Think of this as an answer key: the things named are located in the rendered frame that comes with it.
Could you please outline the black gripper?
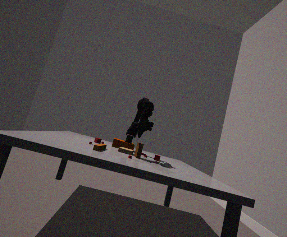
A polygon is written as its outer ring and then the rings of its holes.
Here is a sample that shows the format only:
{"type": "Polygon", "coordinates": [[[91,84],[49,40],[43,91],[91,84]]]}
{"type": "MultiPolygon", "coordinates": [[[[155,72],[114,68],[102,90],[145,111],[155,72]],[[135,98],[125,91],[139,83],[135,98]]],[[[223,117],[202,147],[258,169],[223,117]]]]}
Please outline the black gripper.
{"type": "MultiPolygon", "coordinates": [[[[141,116],[139,118],[140,119],[139,123],[138,122],[132,122],[132,124],[131,124],[132,126],[137,126],[136,129],[137,129],[138,138],[141,137],[141,135],[144,133],[144,131],[147,131],[147,130],[151,131],[152,130],[152,128],[148,128],[145,124],[144,125],[142,124],[142,122],[145,118],[146,117],[141,116]]],[[[148,118],[146,118],[146,120],[148,120],[148,118]]]]}

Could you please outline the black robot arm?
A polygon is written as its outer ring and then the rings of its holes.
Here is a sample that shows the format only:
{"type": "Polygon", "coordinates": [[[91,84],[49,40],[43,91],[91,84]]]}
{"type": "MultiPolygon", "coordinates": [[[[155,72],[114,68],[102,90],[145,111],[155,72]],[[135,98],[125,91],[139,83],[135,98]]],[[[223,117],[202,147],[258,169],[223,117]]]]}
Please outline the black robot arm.
{"type": "MultiPolygon", "coordinates": [[[[137,114],[135,116],[134,122],[139,122],[139,118],[142,117],[150,117],[152,116],[152,111],[154,110],[154,105],[152,102],[149,101],[149,99],[147,98],[143,98],[141,100],[139,100],[138,104],[137,104],[137,114]]],[[[153,122],[149,122],[148,120],[146,120],[146,118],[143,120],[142,124],[146,125],[148,128],[153,127],[154,123],[153,122]]],[[[126,132],[127,138],[126,141],[127,143],[132,144],[132,139],[133,137],[135,138],[137,135],[137,126],[130,126],[129,129],[126,132]],[[129,134],[129,135],[128,135],[129,134]],[[132,136],[130,136],[132,135],[132,136]]]]}

